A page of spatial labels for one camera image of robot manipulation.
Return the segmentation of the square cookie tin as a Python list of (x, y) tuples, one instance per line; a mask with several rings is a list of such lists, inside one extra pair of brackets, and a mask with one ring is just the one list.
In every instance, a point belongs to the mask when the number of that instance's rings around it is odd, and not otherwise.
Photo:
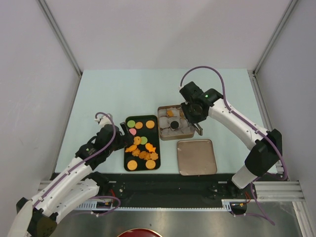
[[(195, 129), (185, 118), (180, 105), (158, 107), (157, 116), (158, 131), (161, 140), (171, 141), (193, 138)], [(173, 130), (170, 128), (170, 123), (172, 121), (179, 122), (178, 129)]]

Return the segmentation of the black round cookie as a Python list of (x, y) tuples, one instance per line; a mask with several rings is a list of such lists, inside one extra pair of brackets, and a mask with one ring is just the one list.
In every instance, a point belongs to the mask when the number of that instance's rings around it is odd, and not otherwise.
[(173, 130), (176, 130), (179, 128), (179, 122), (178, 121), (172, 121), (170, 123), (170, 128), (173, 129)]

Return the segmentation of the square tin lid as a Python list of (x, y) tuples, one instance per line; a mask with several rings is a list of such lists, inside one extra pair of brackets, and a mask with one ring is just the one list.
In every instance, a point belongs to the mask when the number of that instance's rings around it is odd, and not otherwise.
[(210, 139), (186, 140), (177, 143), (177, 160), (182, 176), (217, 173), (213, 143)]

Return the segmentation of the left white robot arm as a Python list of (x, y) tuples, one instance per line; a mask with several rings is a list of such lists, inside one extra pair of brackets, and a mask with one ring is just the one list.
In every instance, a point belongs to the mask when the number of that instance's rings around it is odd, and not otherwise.
[(31, 199), (21, 198), (10, 237), (48, 237), (61, 220), (90, 198), (106, 196), (107, 180), (95, 171), (112, 152), (132, 145), (126, 123), (109, 119), (101, 130), (76, 152), (67, 168)]

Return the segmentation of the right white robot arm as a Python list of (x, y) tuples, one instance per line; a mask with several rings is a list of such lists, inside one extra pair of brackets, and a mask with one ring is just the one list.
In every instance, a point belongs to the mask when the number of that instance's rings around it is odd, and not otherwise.
[(244, 165), (233, 175), (228, 193), (233, 198), (241, 197), (246, 186), (263, 176), (280, 159), (282, 148), (281, 133), (249, 121), (231, 106), (224, 95), (215, 89), (202, 91), (194, 82), (179, 88), (185, 99), (182, 111), (191, 124), (198, 124), (208, 117), (215, 119), (236, 135), (250, 153)]

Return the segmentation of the pink round cookie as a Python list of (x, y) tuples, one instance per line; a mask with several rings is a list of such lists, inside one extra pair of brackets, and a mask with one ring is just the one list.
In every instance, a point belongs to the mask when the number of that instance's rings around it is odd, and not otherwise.
[(130, 132), (133, 136), (135, 136), (136, 133), (137, 133), (137, 131), (136, 131), (135, 128), (130, 128), (130, 129), (129, 129), (129, 132)]

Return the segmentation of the metal tongs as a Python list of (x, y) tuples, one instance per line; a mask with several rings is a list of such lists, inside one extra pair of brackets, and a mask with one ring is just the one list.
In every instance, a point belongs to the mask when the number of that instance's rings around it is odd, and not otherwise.
[(194, 127), (198, 135), (202, 136), (203, 129), (199, 125), (199, 122), (203, 118), (202, 107), (198, 104), (181, 103), (181, 108), (187, 121)]

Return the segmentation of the fish shaped orange cookie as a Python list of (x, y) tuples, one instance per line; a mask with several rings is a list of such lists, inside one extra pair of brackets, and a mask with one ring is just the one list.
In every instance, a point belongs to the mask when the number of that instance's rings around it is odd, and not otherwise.
[(151, 143), (146, 143), (145, 144), (145, 148), (150, 153), (155, 153), (156, 152), (156, 147), (154, 147)]

